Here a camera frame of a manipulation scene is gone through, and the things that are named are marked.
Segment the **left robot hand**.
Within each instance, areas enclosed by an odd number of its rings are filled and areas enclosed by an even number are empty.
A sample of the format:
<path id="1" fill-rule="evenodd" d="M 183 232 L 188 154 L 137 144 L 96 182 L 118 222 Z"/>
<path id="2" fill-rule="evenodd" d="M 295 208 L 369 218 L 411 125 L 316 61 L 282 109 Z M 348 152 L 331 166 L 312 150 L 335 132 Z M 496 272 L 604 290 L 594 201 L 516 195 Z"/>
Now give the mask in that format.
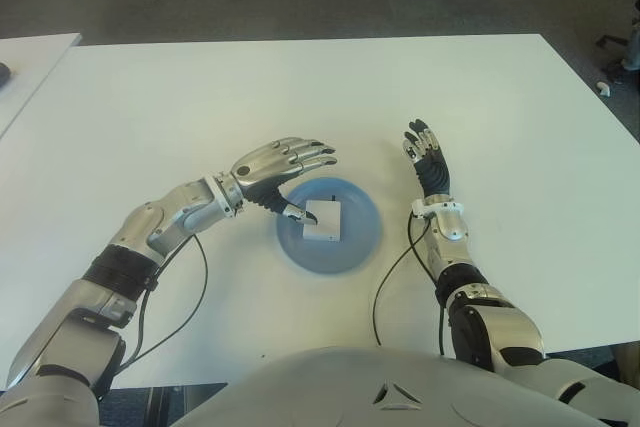
<path id="1" fill-rule="evenodd" d="M 280 186 L 311 170 L 335 165 L 335 152 L 318 140 L 286 137 L 241 157 L 231 167 L 231 175 L 247 201 L 299 224 L 316 225 L 317 217 L 287 200 Z"/>

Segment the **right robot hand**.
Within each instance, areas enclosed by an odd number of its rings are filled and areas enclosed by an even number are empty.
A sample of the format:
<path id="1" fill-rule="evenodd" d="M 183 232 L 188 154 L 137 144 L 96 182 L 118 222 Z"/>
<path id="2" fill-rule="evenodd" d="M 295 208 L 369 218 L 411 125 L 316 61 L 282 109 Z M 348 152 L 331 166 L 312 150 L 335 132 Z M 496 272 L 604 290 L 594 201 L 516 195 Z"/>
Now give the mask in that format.
<path id="1" fill-rule="evenodd" d="M 403 150 L 413 164 L 424 197 L 449 195 L 449 169 L 433 131 L 424 121 L 415 119 L 404 137 Z"/>

